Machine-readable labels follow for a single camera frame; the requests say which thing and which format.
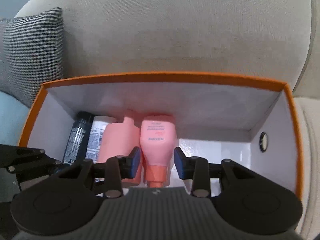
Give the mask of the pink pump lotion bottle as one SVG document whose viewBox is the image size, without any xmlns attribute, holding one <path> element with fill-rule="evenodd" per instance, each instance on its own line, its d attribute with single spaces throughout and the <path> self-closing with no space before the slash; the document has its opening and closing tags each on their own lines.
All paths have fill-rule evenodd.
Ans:
<svg viewBox="0 0 320 240">
<path fill-rule="evenodd" d="M 143 119 L 140 129 L 140 146 L 146 163 L 145 179 L 148 187 L 164 186 L 176 142 L 173 116 L 153 115 Z"/>
</svg>

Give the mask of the light blue cushion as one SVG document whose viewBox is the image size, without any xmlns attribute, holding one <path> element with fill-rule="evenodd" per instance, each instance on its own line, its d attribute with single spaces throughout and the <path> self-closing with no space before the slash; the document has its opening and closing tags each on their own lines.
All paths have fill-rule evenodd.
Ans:
<svg viewBox="0 0 320 240">
<path fill-rule="evenodd" d="M 4 92 L 1 92 L 0 107 L 1 144 L 17 146 L 29 108 Z"/>
</svg>

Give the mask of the white labelled can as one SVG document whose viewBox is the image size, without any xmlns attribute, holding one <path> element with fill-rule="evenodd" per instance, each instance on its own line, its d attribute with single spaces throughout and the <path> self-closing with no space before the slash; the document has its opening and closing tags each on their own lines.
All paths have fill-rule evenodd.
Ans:
<svg viewBox="0 0 320 240">
<path fill-rule="evenodd" d="M 115 122 L 116 119 L 110 116 L 94 117 L 87 145 L 86 159 L 92 159 L 94 163 L 98 161 L 100 145 L 105 128 L 107 125 Z"/>
</svg>

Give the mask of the orange storage box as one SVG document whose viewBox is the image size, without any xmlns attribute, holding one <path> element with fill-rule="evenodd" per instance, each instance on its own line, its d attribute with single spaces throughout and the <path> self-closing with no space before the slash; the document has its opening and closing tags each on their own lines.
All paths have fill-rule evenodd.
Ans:
<svg viewBox="0 0 320 240">
<path fill-rule="evenodd" d="M 62 158 L 79 111 L 121 120 L 132 112 L 175 118 L 180 139 L 249 143 L 249 166 L 293 191 L 303 191 L 303 148 L 289 85 L 255 76 L 143 72 L 73 77 L 44 83 L 29 111 L 21 147 Z"/>
</svg>

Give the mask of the houndstooth pillow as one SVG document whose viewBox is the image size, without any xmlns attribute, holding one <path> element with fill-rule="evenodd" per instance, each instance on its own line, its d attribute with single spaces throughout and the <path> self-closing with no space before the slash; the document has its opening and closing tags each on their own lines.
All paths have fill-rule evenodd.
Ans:
<svg viewBox="0 0 320 240">
<path fill-rule="evenodd" d="M 41 85 L 63 78 L 61 8 L 1 20 L 1 91 L 30 107 Z"/>
</svg>

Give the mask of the pink cylindrical bottle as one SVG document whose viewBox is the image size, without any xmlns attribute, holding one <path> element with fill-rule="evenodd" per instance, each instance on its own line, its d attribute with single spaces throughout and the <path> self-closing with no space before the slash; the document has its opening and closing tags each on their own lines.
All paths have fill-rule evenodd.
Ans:
<svg viewBox="0 0 320 240">
<path fill-rule="evenodd" d="M 135 125 L 136 113 L 127 110 L 122 122 L 108 124 L 104 130 L 98 163 L 116 156 L 127 157 L 134 147 L 140 147 L 140 128 Z"/>
</svg>

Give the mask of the black spray can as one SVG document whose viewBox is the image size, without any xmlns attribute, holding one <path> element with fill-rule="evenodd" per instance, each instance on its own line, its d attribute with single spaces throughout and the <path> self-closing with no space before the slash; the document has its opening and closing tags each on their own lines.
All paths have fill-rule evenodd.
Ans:
<svg viewBox="0 0 320 240">
<path fill-rule="evenodd" d="M 93 119 L 91 113 L 77 113 L 64 152 L 64 164 L 72 165 L 75 161 L 85 159 Z"/>
</svg>

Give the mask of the beige sofa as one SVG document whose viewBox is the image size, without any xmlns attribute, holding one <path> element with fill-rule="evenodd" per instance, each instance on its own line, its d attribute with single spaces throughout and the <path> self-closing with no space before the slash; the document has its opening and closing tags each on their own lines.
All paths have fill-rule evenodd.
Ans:
<svg viewBox="0 0 320 240">
<path fill-rule="evenodd" d="M 54 158 L 61 167 L 26 181 L 9 202 L 16 239 L 319 237 L 319 0 L 30 0 L 15 18 L 53 8 L 62 9 L 62 79 L 204 72 L 287 83 L 302 139 L 303 191 L 297 197 L 255 172 L 247 142 L 177 136 L 187 157 L 208 162 L 198 160 L 193 179 L 181 180 L 173 154 L 159 188 L 147 185 L 141 146 L 133 179 L 95 178 L 92 159 L 69 165 Z M 208 163 L 222 166 L 220 178 L 201 168 Z"/>
</svg>

